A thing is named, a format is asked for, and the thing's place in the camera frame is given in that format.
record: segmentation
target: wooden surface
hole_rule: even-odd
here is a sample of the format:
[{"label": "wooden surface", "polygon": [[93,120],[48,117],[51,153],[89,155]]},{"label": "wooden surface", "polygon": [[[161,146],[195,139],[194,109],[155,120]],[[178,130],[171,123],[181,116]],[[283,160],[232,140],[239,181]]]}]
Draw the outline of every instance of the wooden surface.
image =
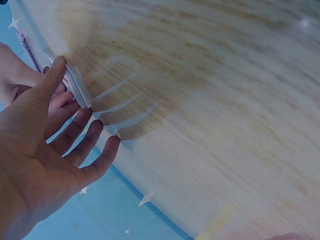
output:
[{"label": "wooden surface", "polygon": [[81,73],[104,138],[124,140],[115,165],[188,234],[319,239],[318,1],[11,8],[38,55],[49,46]]}]

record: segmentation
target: hand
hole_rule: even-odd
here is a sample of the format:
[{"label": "hand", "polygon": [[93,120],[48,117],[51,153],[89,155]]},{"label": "hand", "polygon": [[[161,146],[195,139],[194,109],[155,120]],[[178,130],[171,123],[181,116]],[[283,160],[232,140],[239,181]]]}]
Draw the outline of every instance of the hand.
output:
[{"label": "hand", "polygon": [[120,140],[112,136],[91,165],[78,168],[103,130],[91,123],[85,138],[67,156],[91,111],[81,109],[51,143],[46,139],[69,119],[69,103],[48,117],[50,100],[61,84],[66,62],[58,57],[34,87],[0,113],[0,239],[20,239],[58,210],[72,195],[102,177],[116,157]]},{"label": "hand", "polygon": [[[0,56],[0,100],[6,108],[23,92],[36,86],[43,78],[43,74],[26,65],[10,47],[1,42]],[[52,99],[62,94],[65,89],[61,83]]]}]

